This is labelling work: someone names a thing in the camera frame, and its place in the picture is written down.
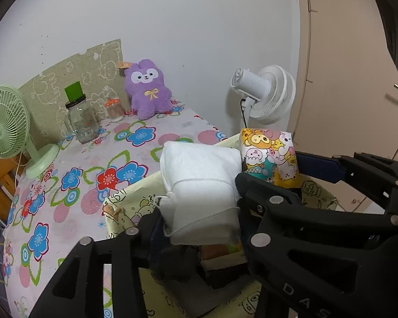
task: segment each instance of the stuffed animal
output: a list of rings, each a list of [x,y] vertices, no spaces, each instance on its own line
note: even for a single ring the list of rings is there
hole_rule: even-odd
[[[172,93],[164,84],[164,74],[151,60],[133,63],[125,71],[125,91],[131,96],[131,106],[140,120],[147,120],[156,112],[171,111]]]

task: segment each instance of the white cloth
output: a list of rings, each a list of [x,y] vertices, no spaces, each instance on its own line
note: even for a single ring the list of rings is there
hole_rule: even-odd
[[[234,179],[242,171],[237,149],[166,142],[160,158],[167,196],[159,209],[173,245],[233,243],[239,235]]]

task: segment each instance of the green desk fan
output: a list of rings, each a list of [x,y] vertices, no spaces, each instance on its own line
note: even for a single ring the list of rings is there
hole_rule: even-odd
[[[42,174],[59,153],[56,144],[47,144],[39,151],[30,132],[30,113],[17,89],[0,87],[0,158],[12,158],[26,149],[31,160],[26,174],[33,179]]]

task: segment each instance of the black cable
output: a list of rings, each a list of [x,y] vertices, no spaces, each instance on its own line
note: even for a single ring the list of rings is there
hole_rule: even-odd
[[[243,123],[245,124],[245,128],[247,128],[246,120],[245,120],[245,114],[244,114],[244,111],[243,111],[243,108],[242,108],[242,103],[244,101],[246,101],[246,99],[240,99],[240,111],[242,111]]]

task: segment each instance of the yellow bow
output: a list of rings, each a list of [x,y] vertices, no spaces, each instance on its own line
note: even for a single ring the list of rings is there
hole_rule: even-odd
[[[145,96],[150,96],[150,100],[152,100],[153,98],[157,98],[158,96],[155,93],[158,93],[159,90],[158,89],[153,89],[152,91],[146,91],[145,92]]]

